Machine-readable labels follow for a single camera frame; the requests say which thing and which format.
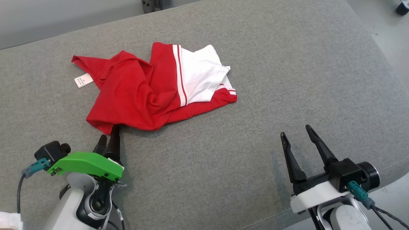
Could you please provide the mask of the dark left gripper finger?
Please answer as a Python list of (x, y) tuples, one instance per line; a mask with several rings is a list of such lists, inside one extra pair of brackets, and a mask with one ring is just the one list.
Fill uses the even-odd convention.
[(104, 156), (114, 160), (115, 162), (121, 162), (119, 125), (114, 125), (111, 131), (111, 138), (107, 144)]
[(106, 148), (107, 148), (107, 141), (108, 141), (108, 137), (104, 134), (101, 135), (101, 137), (98, 140), (97, 145), (93, 149), (93, 153), (104, 155)]

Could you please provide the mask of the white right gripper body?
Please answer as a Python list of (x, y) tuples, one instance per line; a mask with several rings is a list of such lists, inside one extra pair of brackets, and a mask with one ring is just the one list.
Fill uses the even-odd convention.
[(339, 192), (330, 182), (329, 174), (321, 173), (301, 180), (299, 173), (290, 173), (290, 182), (293, 184), (294, 196), (290, 206), (293, 213), (306, 211), (320, 204), (349, 194), (349, 191)]

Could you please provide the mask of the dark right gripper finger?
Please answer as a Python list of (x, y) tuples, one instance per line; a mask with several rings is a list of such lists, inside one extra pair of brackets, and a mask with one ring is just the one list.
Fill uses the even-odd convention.
[(335, 155), (332, 153), (329, 147), (326, 146), (324, 141), (318, 136), (318, 134), (310, 125), (307, 124), (305, 128), (310, 137), (311, 142), (316, 145), (316, 148), (321, 156), (321, 159), (324, 163), (323, 167), (324, 171), (329, 171), (329, 165), (331, 163), (338, 162), (338, 159), (335, 157)]
[(306, 174), (300, 169), (292, 153), (290, 142), (284, 132), (281, 132), (281, 142), (290, 182), (304, 182), (306, 180)]

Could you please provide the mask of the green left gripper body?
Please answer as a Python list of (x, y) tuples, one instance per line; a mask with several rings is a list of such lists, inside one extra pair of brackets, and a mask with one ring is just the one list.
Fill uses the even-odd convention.
[(83, 173), (118, 181), (123, 176), (124, 167), (98, 153), (73, 152), (47, 170), (50, 175), (62, 175), (65, 172)]

